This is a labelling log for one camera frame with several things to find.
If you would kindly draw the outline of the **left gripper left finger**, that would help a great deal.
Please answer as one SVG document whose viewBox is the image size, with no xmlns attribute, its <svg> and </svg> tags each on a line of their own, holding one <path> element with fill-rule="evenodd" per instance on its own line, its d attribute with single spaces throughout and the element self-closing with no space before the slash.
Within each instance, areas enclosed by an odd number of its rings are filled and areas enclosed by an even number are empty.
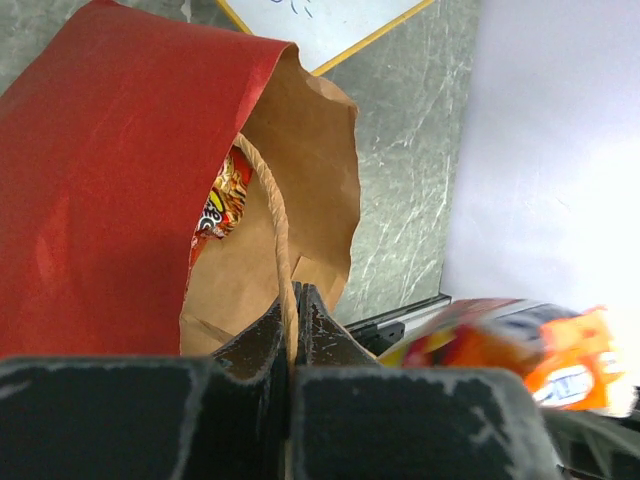
<svg viewBox="0 0 640 480">
<path fill-rule="evenodd" d="M 280 479 L 288 362 L 273 304 L 215 354 L 1 364 L 5 479 Z"/>
</svg>

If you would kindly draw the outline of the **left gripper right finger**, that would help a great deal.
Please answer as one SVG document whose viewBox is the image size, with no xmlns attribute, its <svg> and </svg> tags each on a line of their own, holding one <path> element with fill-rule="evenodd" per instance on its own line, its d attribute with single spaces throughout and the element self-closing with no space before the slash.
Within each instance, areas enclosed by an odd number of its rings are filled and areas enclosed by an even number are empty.
<svg viewBox="0 0 640 480">
<path fill-rule="evenodd" d="M 297 291 L 292 389 L 295 479 L 557 479 L 542 415 L 501 369 L 393 369 Z"/>
</svg>

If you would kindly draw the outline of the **red doritos chip bag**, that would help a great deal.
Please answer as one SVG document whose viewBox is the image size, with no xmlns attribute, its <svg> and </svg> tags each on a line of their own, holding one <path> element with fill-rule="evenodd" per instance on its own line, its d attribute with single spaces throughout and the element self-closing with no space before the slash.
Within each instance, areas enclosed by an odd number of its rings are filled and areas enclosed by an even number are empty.
<svg viewBox="0 0 640 480">
<path fill-rule="evenodd" d="M 191 241 L 189 270 L 212 239 L 224 239 L 240 223 L 253 169 L 245 154 L 232 146 L 207 196 Z"/>
</svg>

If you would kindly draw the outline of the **orange reeses snack bag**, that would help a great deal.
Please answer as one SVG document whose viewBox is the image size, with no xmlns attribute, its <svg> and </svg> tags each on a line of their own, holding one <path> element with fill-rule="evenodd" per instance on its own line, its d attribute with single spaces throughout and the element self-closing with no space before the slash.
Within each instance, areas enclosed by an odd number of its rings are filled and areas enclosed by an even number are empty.
<svg viewBox="0 0 640 480">
<path fill-rule="evenodd" d="M 607 308 L 528 299 L 457 300 L 379 357 L 388 367 L 500 368 L 543 408 L 630 416 L 638 401 Z"/>
</svg>

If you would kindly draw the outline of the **red paper bag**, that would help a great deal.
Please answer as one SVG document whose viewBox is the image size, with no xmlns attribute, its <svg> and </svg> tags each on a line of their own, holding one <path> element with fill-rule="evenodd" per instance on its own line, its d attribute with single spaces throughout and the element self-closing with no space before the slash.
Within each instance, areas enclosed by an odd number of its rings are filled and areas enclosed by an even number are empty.
<svg viewBox="0 0 640 480">
<path fill-rule="evenodd" d="M 278 293 L 268 198 L 189 270 L 238 135 L 284 199 L 291 279 L 334 308 L 360 217 L 357 108 L 296 46 L 112 1 L 80 8 L 1 98 L 1 354 L 215 351 Z"/>
</svg>

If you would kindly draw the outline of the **aluminium rail frame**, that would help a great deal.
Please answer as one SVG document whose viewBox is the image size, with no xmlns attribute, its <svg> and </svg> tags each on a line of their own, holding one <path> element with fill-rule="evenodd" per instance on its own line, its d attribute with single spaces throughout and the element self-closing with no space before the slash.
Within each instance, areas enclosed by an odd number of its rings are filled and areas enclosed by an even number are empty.
<svg viewBox="0 0 640 480">
<path fill-rule="evenodd" d="M 404 337 L 426 325 L 449 306 L 451 297 L 439 294 L 346 326 L 346 330 L 365 349 L 378 356 Z"/>
</svg>

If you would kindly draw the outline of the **small whiteboard yellow frame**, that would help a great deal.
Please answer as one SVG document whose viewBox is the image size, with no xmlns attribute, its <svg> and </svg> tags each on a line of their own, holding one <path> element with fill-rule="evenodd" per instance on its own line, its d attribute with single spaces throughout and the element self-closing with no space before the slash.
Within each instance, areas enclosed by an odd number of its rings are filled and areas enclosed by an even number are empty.
<svg viewBox="0 0 640 480">
<path fill-rule="evenodd" d="M 221 0 L 243 32 L 292 42 L 322 75 L 429 6 L 419 0 Z"/>
</svg>

